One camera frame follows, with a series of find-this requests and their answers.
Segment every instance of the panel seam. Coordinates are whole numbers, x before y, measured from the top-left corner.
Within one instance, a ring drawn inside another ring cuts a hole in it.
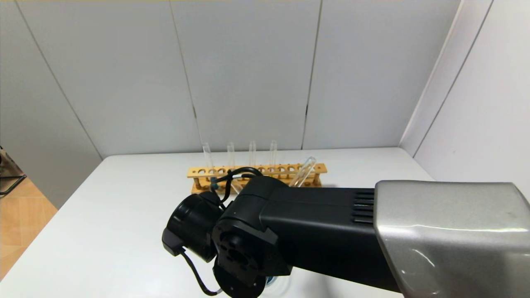
[[[482,20],[482,23],[480,24],[480,27],[479,27],[479,30],[478,32],[476,33],[475,35],[475,38],[473,39],[473,42],[471,43],[471,46],[469,48],[469,51],[467,51],[467,54],[464,58],[464,61],[462,62],[462,65],[460,66],[460,69],[458,70],[458,73],[456,74],[455,76],[455,79],[453,80],[453,83],[451,84],[451,87],[449,88],[449,90],[447,91],[447,94],[445,95],[445,98],[443,100],[443,102],[441,103],[440,105],[440,108],[438,109],[438,111],[436,112],[436,115],[434,116],[434,118],[432,119],[432,122],[431,124],[429,125],[429,128],[427,129],[427,132],[425,132],[425,135],[423,136],[423,138],[421,139],[421,142],[420,144],[418,145],[418,148],[416,148],[416,151],[414,152],[414,155],[412,156],[412,158],[416,157],[416,154],[418,154],[418,151],[420,150],[422,144],[423,144],[423,141],[425,141],[425,139],[427,138],[427,135],[429,134],[434,122],[436,121],[436,118],[438,117],[438,115],[440,114],[440,111],[442,110],[442,108],[444,107],[444,104],[447,100],[447,98],[449,97],[449,94],[451,93],[451,90],[453,89],[456,81],[458,80],[458,77],[460,76],[460,72],[462,71],[462,69],[464,68],[464,65],[465,63],[467,62],[467,58],[469,57],[469,54],[471,53],[471,51],[473,50],[473,47],[475,46],[475,42],[477,40],[477,38],[479,37],[480,35],[480,31],[482,31],[482,27],[484,26],[484,22],[486,21],[486,19],[488,18],[488,14],[490,13],[490,9],[491,9],[491,6],[493,5],[493,2],[494,0],[491,1],[490,3],[490,6],[488,7],[488,10],[486,11],[486,14],[484,16],[484,19]]]
[[[460,1],[460,4],[458,6],[458,9],[456,10],[455,17],[453,18],[453,23],[451,24],[451,27],[449,28],[449,31],[447,33],[447,37],[445,38],[444,44],[441,47],[440,53],[438,55],[438,58],[436,59],[436,62],[434,63],[434,66],[432,68],[432,71],[429,75],[429,78],[427,79],[427,83],[425,84],[425,87],[423,88],[423,91],[421,92],[420,98],[418,100],[418,103],[416,104],[416,107],[414,108],[414,111],[412,112],[412,115],[410,116],[409,123],[407,123],[407,126],[405,127],[405,130],[403,131],[403,134],[401,135],[401,139],[399,141],[399,147],[402,146],[403,141],[405,140],[405,136],[407,135],[407,132],[409,132],[410,127],[413,125],[414,119],[416,115],[418,114],[418,110],[420,108],[420,105],[423,103],[423,100],[425,98],[425,93],[429,89],[431,83],[432,83],[432,77],[438,70],[438,65],[440,64],[440,61],[445,53],[445,50],[447,48],[447,44],[449,43],[449,40],[451,39],[453,32],[456,27],[456,23],[458,22],[458,19],[460,17],[460,13],[462,12],[462,7],[464,5],[464,2],[466,0]]]
[[[311,64],[311,74],[310,74],[310,78],[309,78],[309,90],[307,92],[307,103],[305,105],[304,130],[302,131],[302,144],[300,146],[300,150],[304,149],[305,129],[307,127],[307,112],[309,111],[309,99],[311,97],[311,85],[313,83],[313,71],[315,69],[316,45],[317,45],[318,40],[319,40],[320,17],[322,15],[322,2],[323,2],[323,0],[320,0],[319,19],[318,19],[318,21],[316,23],[315,47],[313,48],[313,62]]]
[[[195,117],[195,126],[197,126],[197,133],[199,134],[199,141],[200,141],[199,148],[201,148],[202,147],[202,136],[201,136],[200,129],[199,129],[199,120],[197,119],[197,110],[195,109],[195,105],[193,104],[193,95],[191,94],[190,80],[188,78],[188,70],[186,69],[186,63],[184,61],[184,54],[182,52],[182,46],[180,45],[179,31],[176,28],[176,20],[175,20],[175,14],[173,13],[173,5],[171,1],[168,1],[168,3],[169,3],[169,9],[171,12],[171,19],[173,20],[173,27],[175,28],[176,41],[177,41],[177,44],[179,45],[180,59],[182,60],[182,67],[184,68],[184,76],[186,77],[186,85],[188,86],[188,93],[190,94],[191,109],[193,111],[193,116]]]
[[[51,66],[50,64],[48,63],[48,60],[46,59],[46,57],[44,56],[44,52],[42,52],[42,49],[40,48],[40,45],[39,43],[37,42],[37,39],[35,38],[35,35],[33,34],[33,31],[31,31],[31,28],[30,28],[30,25],[28,23],[28,21],[26,20],[26,17],[24,16],[24,14],[22,13],[22,9],[20,8],[20,5],[19,5],[19,2],[17,0],[14,1],[15,2],[15,5],[16,5],[16,8],[19,10],[19,13],[22,17],[22,20],[24,21],[24,24],[26,25],[26,28],[28,28],[28,31],[30,32],[30,35],[31,35],[31,38],[33,39],[33,42],[35,43],[35,45],[37,46],[37,49],[39,50],[39,53],[42,57],[42,59],[44,60],[44,63],[46,63],[46,66],[48,67],[48,70],[50,71],[52,77],[54,78],[54,81],[55,83],[57,84],[57,86],[59,87],[59,90],[61,91],[61,94],[64,96],[66,102],[68,103],[68,106],[70,107],[70,109],[72,110],[72,113],[74,113],[74,116],[75,118],[77,119],[77,121],[79,122],[79,124],[81,125],[81,128],[83,129],[83,131],[85,132],[87,138],[89,139],[90,143],[92,144],[92,146],[94,147],[94,150],[97,152],[98,156],[100,157],[101,160],[103,160],[103,157],[101,155],[101,153],[99,152],[98,148],[96,147],[96,145],[94,144],[94,141],[92,140],[92,138],[90,137],[90,134],[88,133],[88,131],[86,130],[85,126],[83,125],[83,122],[81,122],[81,119],[79,119],[79,115],[77,115],[76,111],[74,110],[74,107],[72,106],[72,104],[70,103],[68,97],[66,96],[66,93],[64,92],[63,90],[63,87],[61,87],[61,84],[59,84],[59,80],[57,79],[57,77],[55,76],[55,73],[54,71],[51,69]]]

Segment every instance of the test tube rack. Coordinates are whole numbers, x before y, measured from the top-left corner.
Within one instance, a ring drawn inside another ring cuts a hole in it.
[[[292,181],[292,179],[296,176],[298,173],[298,169],[303,164],[301,163],[293,163],[293,164],[277,164],[277,165],[266,165],[266,164],[260,164],[255,166],[261,173],[263,173],[264,176],[271,176],[276,179],[281,180],[285,184],[289,185],[289,183]],[[242,166],[236,166],[232,170],[241,168]],[[228,171],[229,167],[227,166],[214,166],[212,168],[206,168],[206,167],[198,167],[198,168],[190,168],[188,170],[188,178],[193,178],[193,186],[191,187],[191,193],[192,194],[199,194],[203,191],[207,191],[210,188],[210,179],[211,178],[219,178],[224,175],[226,175],[226,172]],[[302,184],[302,187],[322,187],[322,183],[320,181],[320,174],[327,173],[328,170],[323,163],[317,163],[309,176],[304,180],[304,183]],[[238,182],[244,187],[251,178],[241,178],[238,179]],[[217,189],[217,192],[224,193],[225,192],[225,182],[219,182],[218,183],[219,188]]]

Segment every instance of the black cable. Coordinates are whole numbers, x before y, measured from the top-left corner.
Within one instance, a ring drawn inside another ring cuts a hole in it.
[[[258,170],[256,168],[253,168],[251,166],[244,166],[242,168],[236,169],[236,170],[232,171],[232,174],[233,175],[237,175],[237,174],[240,174],[240,173],[243,173],[243,172],[253,173],[256,176],[263,176],[263,173],[260,172],[260,170]]]
[[[184,249],[182,249],[182,251],[180,252],[180,254],[184,257],[184,259],[186,260],[186,263],[188,263],[188,265],[190,266],[191,268],[191,271],[193,271],[193,274],[195,275],[195,278],[197,279],[197,282],[199,283],[199,286],[200,286],[200,289],[208,296],[215,296],[219,293],[221,293],[223,290],[219,289],[217,290],[217,292],[212,292],[210,290],[208,290],[208,288],[204,285],[204,283],[202,282],[202,279],[200,279],[200,276],[199,276],[199,273],[197,272],[197,269],[195,269],[195,265],[193,264],[193,262],[191,261],[191,259],[184,253]]]
[[[244,172],[248,172],[248,173],[252,173],[252,174],[242,174],[241,177],[245,177],[245,178],[254,178],[256,176],[263,176],[263,173],[261,173],[258,169],[255,169],[255,168],[252,168],[250,166],[244,166],[242,168],[239,168],[239,169],[235,169],[235,170],[228,170],[227,174],[220,177],[220,178],[217,178],[217,179],[214,179],[210,182],[210,191],[215,193],[217,195],[217,191],[215,190],[214,188],[214,185],[221,182],[221,181],[226,181],[225,183],[225,196],[223,197],[223,199],[221,200],[221,208],[223,210],[226,209],[226,207],[223,205],[224,202],[226,202],[226,200],[228,200],[228,197],[230,196],[230,185],[232,184],[232,179],[234,177],[234,175],[237,175],[239,173],[244,173]]]
[[[226,184],[225,184],[225,197],[221,200],[221,204],[224,203],[226,200],[228,200],[228,197],[230,196],[230,186],[232,184],[232,176],[230,176],[227,180],[226,180]]]

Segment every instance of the white table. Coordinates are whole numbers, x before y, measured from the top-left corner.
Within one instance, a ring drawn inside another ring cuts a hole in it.
[[[303,162],[310,155],[328,168],[321,175],[325,186],[432,180],[399,148],[280,151],[277,159],[278,163]],[[216,165],[226,163],[226,153],[214,153],[213,158]],[[236,153],[237,164],[247,161],[248,153]],[[258,152],[257,162],[267,161],[268,152]],[[171,256],[161,243],[169,216],[190,193],[187,168],[204,163],[202,153],[105,159],[0,282],[0,297],[206,297],[184,259]],[[217,290],[213,263],[188,255],[205,284]],[[266,288],[262,296],[402,297],[298,268]]]

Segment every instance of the wooden floor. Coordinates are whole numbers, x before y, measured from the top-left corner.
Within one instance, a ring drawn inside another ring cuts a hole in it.
[[[29,178],[0,198],[0,279],[56,212]]]

